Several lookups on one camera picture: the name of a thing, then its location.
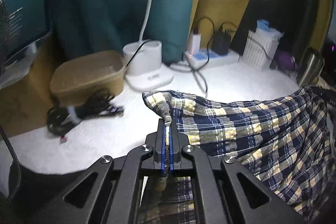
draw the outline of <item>cable bundle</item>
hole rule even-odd
[[[82,120],[122,114],[123,107],[115,107],[112,99],[114,96],[107,90],[99,90],[83,105],[52,108],[47,113],[47,127],[52,134],[64,138]]]

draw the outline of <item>white power strip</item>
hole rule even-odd
[[[201,49],[199,53],[190,55],[188,52],[185,52],[186,58],[189,59],[190,64],[194,68],[200,68],[208,60],[208,54],[206,49]],[[204,68],[214,68],[222,65],[237,63],[239,60],[239,54],[233,50],[229,50],[226,55],[218,55],[217,53],[209,50],[210,60],[209,63]]]

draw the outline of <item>white basket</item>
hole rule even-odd
[[[273,60],[278,45],[278,37],[275,38],[262,30],[258,30],[257,32],[249,31],[243,59],[257,68],[267,69]]]

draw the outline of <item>thermos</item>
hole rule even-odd
[[[320,75],[324,66],[322,55],[313,48],[308,48],[304,56],[302,66],[296,77],[299,86],[311,85]]]

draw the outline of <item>plaid shirt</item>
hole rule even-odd
[[[273,101],[229,104],[172,90],[142,96],[167,126],[174,119],[190,144],[210,156],[234,156],[306,221],[327,199],[335,169],[327,106],[311,88]],[[190,179],[150,177],[138,222],[195,223]]]

